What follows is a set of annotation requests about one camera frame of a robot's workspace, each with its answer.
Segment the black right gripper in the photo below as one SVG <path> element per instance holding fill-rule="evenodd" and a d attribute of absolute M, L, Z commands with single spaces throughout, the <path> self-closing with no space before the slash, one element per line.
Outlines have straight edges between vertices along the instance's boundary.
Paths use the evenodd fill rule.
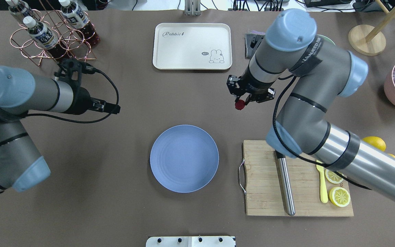
<path fill-rule="evenodd" d="M 227 79 L 227 87 L 230 94 L 235 95 L 236 105 L 273 100 L 275 91 L 270 86 L 271 83 L 261 82 L 254 78 L 248 67 L 242 76 L 229 75 Z"/>

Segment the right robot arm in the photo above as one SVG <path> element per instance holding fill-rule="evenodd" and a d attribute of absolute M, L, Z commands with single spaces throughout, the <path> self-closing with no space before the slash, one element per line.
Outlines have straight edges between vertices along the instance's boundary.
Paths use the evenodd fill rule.
<path fill-rule="evenodd" d="M 362 85 L 368 64 L 317 35 L 308 12 L 287 9 L 270 25 L 243 75 L 228 77 L 236 108 L 273 99 L 271 86 L 286 70 L 298 83 L 274 112 L 267 143 L 287 157 L 313 156 L 348 182 L 395 201 L 395 158 L 324 119 L 336 97 Z"/>

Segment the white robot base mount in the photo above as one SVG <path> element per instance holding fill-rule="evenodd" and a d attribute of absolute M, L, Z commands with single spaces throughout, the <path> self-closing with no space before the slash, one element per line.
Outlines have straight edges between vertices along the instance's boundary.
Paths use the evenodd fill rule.
<path fill-rule="evenodd" d="M 236 247 L 235 236 L 153 236 L 146 247 Z"/>

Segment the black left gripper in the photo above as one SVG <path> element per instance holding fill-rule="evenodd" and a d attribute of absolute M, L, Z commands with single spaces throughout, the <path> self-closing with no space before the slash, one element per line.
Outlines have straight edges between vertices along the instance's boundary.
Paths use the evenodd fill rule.
<path fill-rule="evenodd" d="M 87 110 L 107 114 L 119 114 L 121 107 L 118 104 L 108 103 L 105 100 L 92 98 L 89 92 L 81 87 L 81 74 L 94 74 L 96 68 L 89 63 L 78 61 L 75 58 L 63 59 L 59 64 L 59 71 L 55 76 L 59 81 L 67 83 L 72 90 L 73 99 L 64 114 L 81 115 Z"/>

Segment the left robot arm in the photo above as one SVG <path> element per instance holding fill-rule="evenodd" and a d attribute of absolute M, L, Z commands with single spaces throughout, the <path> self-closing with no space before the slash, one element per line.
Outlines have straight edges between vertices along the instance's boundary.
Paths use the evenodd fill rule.
<path fill-rule="evenodd" d="M 23 192 L 47 179 L 51 172 L 21 120 L 50 113 L 81 115 L 88 110 L 118 114 L 119 103 L 91 97 L 81 86 L 82 74 L 105 73 L 89 63 L 65 58 L 54 78 L 25 69 L 0 66 L 0 194 L 13 188 Z"/>

